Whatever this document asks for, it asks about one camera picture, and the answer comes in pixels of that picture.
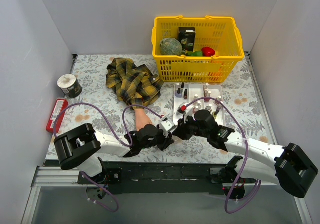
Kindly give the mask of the mannequin hand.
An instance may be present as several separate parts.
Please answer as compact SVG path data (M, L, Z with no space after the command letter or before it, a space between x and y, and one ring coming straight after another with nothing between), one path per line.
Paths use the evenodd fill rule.
M135 126L136 130L143 129L146 125L152 125L151 119L147 116L143 108L136 108L135 113Z

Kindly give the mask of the yellow plaid shirt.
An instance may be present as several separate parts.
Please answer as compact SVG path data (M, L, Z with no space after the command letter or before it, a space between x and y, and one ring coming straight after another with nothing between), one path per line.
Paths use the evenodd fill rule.
M153 74L146 65L136 66L130 58L115 58L107 66L106 86L117 99L128 106L152 105L161 97L164 81Z

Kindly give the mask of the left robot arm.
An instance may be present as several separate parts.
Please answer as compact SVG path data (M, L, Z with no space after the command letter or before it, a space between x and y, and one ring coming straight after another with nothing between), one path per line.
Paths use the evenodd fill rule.
M131 158L153 147L163 151L174 143L172 132L175 129L176 125L166 120L158 126L148 124L139 131L131 131L116 139L94 130L88 123L58 136L54 146L62 170L78 169L86 173L95 184L101 184L107 175L97 153Z

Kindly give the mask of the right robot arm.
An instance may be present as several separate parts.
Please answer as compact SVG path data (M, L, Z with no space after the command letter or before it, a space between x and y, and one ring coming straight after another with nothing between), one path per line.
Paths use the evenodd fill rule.
M180 119L173 135L184 141L193 136L205 138L212 147L235 154L224 168L212 175L214 183L261 180L279 185L302 199L319 173L299 145L280 146L245 139L234 129L219 125L207 110Z

